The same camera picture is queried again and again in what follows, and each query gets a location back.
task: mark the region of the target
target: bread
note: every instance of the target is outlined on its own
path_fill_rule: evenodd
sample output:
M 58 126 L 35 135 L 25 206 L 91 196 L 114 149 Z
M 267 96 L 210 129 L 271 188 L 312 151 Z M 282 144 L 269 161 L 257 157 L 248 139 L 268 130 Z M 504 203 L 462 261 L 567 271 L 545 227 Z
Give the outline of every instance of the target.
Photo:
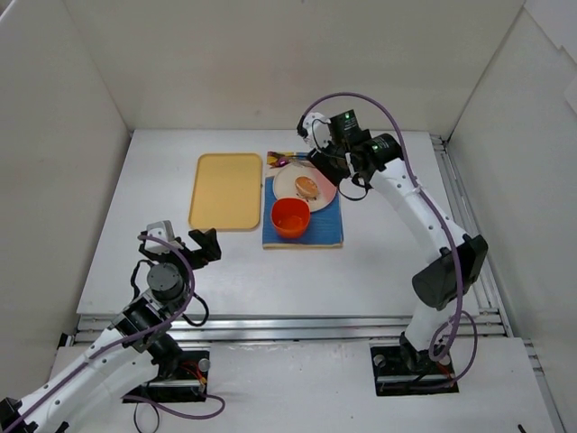
M 300 197 L 305 199 L 317 198 L 319 195 L 318 186 L 307 176 L 299 176 L 295 180 L 295 187 Z

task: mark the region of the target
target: white table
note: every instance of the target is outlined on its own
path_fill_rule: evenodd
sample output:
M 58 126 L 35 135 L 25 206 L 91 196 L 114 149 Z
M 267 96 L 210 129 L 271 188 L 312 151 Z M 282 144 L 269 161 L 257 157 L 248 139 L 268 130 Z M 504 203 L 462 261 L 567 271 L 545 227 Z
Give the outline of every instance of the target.
M 453 361 L 461 371 L 471 355 L 471 339 L 459 339 Z M 53 373 L 85 347 L 59 350 Z M 370 343 L 213 345 L 208 389 L 225 398 L 225 411 L 208 421 L 161 414 L 159 433 L 553 433 L 549 415 L 523 342 L 482 338 L 477 362 L 459 382 L 459 393 L 376 397 Z M 218 403 L 170 404 L 203 414 Z M 95 413 L 84 433 L 134 431 L 132 404 L 110 402 Z M 143 431 L 154 427 L 144 417 Z
M 405 138 L 417 176 L 448 212 L 429 135 L 405 133 Z M 130 275 L 141 258 L 136 236 L 149 223 L 169 219 L 176 235 L 187 237 L 200 155 L 257 152 L 265 161 L 267 151 L 306 150 L 294 131 L 136 131 L 78 313 L 111 315 L 130 301 Z M 222 260 L 196 273 L 197 291 L 213 317 L 410 316 L 417 304 L 411 278 L 426 266 L 416 241 L 374 191 L 361 202 L 342 199 L 342 210 L 342 249 L 265 251 L 261 226 L 219 233 Z M 472 293 L 464 305 L 479 313 Z M 189 312 L 200 310 L 193 306 Z

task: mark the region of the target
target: red bowl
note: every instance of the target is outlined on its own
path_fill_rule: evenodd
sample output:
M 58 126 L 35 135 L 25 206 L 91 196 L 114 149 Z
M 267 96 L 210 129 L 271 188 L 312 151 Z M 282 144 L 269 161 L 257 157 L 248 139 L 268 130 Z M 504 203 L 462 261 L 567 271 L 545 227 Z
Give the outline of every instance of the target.
M 280 198 L 272 205 L 270 219 L 280 237 L 296 239 L 307 230 L 310 208 L 300 198 Z

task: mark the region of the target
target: blue placemat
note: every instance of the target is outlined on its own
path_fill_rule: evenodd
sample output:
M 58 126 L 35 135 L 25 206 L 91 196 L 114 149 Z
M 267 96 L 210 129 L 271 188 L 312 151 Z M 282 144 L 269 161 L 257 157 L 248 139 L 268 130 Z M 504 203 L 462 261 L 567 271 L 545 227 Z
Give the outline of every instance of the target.
M 338 194 L 327 207 L 311 214 L 308 229 L 299 239 L 284 239 L 280 237 L 270 220 L 272 205 L 277 201 L 272 190 L 273 181 L 274 177 L 268 177 L 264 183 L 263 248 L 331 248 L 343 245 L 343 218 L 341 216 L 341 202 Z

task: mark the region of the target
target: white wall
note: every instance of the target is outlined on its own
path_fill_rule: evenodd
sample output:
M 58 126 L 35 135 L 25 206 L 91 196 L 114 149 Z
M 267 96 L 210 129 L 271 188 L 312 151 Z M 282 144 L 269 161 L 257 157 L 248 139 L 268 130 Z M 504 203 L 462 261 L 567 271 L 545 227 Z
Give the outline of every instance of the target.
M 74 324 L 128 134 L 60 0 L 12 3 L 0 41 L 1 399 Z
M 453 130 L 522 3 L 65 0 L 130 128 L 292 129 L 317 97 L 349 90 L 436 134 Z M 387 125 L 355 106 L 363 125 Z
M 563 92 L 576 73 L 523 12 L 449 144 L 514 328 L 534 341 L 568 431 L 577 431 L 577 115 Z

